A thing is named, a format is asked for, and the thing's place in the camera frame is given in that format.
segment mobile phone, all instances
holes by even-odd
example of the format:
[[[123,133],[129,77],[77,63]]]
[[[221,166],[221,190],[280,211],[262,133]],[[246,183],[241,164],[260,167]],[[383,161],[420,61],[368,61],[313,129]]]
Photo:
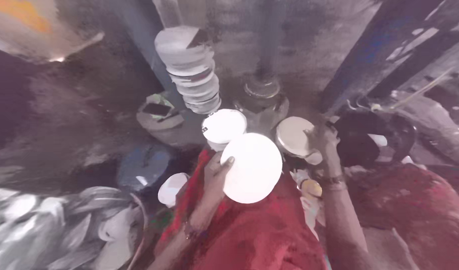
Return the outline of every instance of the mobile phone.
[[[156,103],[149,103],[148,105],[146,105],[146,107],[144,107],[144,109],[142,109],[143,113],[150,113],[161,116],[166,116],[170,110],[171,107]]]

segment fingers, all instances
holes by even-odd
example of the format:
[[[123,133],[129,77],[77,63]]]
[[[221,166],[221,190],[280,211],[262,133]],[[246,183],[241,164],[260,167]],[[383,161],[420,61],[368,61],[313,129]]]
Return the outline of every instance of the fingers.
[[[223,154],[222,151],[214,154],[214,156],[209,160],[208,164],[206,165],[206,168],[212,171],[217,171],[221,166],[219,162],[221,160],[222,154]]]
[[[230,156],[228,160],[221,166],[217,174],[226,175],[234,164],[234,157]]]

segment white plate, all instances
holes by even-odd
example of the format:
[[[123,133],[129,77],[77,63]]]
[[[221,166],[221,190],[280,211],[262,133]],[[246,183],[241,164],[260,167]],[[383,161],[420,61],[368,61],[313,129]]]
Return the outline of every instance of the white plate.
[[[278,147],[261,134],[246,133],[226,146],[221,163],[231,156],[235,163],[226,175],[224,193],[239,203],[255,203],[268,196],[283,168]]]
[[[171,175],[159,188],[158,200],[162,204],[166,204],[168,208],[176,205],[176,195],[184,184],[186,184],[188,179],[189,175],[183,172]]]

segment lid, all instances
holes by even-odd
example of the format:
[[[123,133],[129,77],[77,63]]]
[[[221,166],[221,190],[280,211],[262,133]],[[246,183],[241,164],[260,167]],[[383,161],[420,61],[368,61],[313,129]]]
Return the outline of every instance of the lid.
[[[246,117],[238,110],[220,109],[202,122],[202,134],[211,142],[226,144],[246,132]]]
[[[246,133],[226,146],[221,163],[231,156],[235,162],[226,175],[224,193],[239,203],[255,203],[268,196],[283,167],[278,147],[261,134]]]
[[[303,132],[306,129],[313,131],[314,125],[304,118],[291,116],[279,123],[276,137],[288,152],[297,156],[307,156],[312,150],[308,136]]]

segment stack of plates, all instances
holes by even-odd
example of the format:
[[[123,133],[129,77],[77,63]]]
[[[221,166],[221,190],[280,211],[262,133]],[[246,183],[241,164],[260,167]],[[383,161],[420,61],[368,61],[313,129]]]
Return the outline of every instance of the stack of plates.
[[[201,33],[199,28],[185,25],[166,28],[156,36],[154,45],[186,107],[197,114],[209,114],[219,108],[221,98],[214,52],[204,40],[198,40]]]
[[[215,151],[223,151],[234,138],[246,133],[246,117],[238,110],[220,109],[202,122],[202,134]]]

